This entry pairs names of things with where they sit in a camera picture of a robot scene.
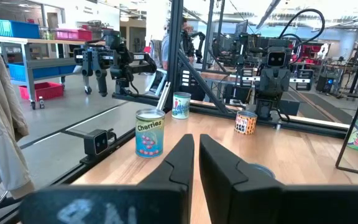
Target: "blue can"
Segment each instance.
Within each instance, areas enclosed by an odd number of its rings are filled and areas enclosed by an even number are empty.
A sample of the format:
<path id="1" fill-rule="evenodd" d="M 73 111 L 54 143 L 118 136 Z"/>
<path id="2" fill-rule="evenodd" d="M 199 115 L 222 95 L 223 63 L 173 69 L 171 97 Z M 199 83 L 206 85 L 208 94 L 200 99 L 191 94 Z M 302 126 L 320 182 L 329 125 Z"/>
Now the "blue can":
<path id="1" fill-rule="evenodd" d="M 144 158 L 155 158 L 163 152 L 165 113 L 157 109 L 136 112 L 136 154 Z"/>

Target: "ceiling light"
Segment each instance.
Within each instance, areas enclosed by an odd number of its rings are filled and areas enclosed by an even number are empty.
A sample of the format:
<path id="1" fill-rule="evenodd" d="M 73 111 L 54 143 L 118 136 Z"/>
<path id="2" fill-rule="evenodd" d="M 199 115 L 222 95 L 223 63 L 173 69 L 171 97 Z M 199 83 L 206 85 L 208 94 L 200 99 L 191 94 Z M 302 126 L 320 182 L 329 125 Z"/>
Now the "ceiling light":
<path id="1" fill-rule="evenodd" d="M 121 18 L 119 18 L 119 20 L 120 20 L 121 22 L 128 22 L 128 21 L 129 21 L 129 17 L 121 17 Z"/>

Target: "pink crate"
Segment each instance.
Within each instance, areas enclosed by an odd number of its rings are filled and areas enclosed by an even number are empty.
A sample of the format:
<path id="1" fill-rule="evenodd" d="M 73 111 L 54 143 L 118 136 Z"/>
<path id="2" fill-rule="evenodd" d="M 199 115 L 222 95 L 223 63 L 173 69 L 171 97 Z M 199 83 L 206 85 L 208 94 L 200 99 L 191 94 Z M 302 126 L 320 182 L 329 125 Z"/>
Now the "pink crate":
<path id="1" fill-rule="evenodd" d="M 23 99 L 28 100 L 29 92 L 27 91 L 27 86 L 19 86 L 19 90 L 20 96 Z M 35 100 L 39 101 L 40 96 L 42 96 L 44 100 L 63 96 L 63 85 L 52 82 L 36 83 Z"/>
<path id="2" fill-rule="evenodd" d="M 56 29 L 57 40 L 92 40 L 92 31 L 75 29 Z"/>

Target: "blue crate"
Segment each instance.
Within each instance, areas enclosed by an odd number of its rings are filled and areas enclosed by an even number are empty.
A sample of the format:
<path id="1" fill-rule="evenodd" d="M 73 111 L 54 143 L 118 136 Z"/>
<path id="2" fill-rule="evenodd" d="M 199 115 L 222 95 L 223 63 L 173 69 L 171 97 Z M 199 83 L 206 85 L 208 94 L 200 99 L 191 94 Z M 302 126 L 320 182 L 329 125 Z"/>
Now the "blue crate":
<path id="1" fill-rule="evenodd" d="M 9 63 L 9 72 L 11 73 L 11 80 L 26 82 L 24 64 L 23 63 Z M 35 68 L 33 69 L 33 77 L 37 78 L 45 78 L 52 77 L 55 75 L 73 73 L 75 65 L 65 65 L 65 66 L 57 66 L 57 67 L 49 67 L 49 68 Z"/>
<path id="2" fill-rule="evenodd" d="M 0 36 L 39 39 L 39 25 L 0 19 Z"/>

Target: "plastic bin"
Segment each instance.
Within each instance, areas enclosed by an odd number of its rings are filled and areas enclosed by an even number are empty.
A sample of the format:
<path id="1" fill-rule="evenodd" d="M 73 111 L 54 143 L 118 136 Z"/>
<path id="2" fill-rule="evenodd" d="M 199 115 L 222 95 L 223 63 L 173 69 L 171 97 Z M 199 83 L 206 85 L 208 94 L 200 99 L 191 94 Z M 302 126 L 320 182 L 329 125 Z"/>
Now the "plastic bin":
<path id="1" fill-rule="evenodd" d="M 19 90 L 20 96 L 23 99 L 28 100 L 29 92 L 27 90 L 27 86 L 19 86 Z M 44 100 L 63 96 L 63 85 L 52 82 L 36 83 L 35 100 L 38 101 L 40 96 L 42 96 Z"/>
<path id="2" fill-rule="evenodd" d="M 92 40 L 92 31 L 76 29 L 55 29 L 57 40 Z"/>
<path id="3" fill-rule="evenodd" d="M 0 36 L 39 39 L 39 25 L 0 19 Z"/>
<path id="4" fill-rule="evenodd" d="M 11 74 L 11 80 L 26 82 L 25 78 L 25 70 L 23 63 L 9 63 L 9 72 Z M 35 68 L 33 69 L 33 77 L 37 78 L 45 78 L 51 77 L 55 75 L 62 75 L 73 73 L 75 65 L 65 65 L 65 66 L 57 66 L 50 68 Z"/>

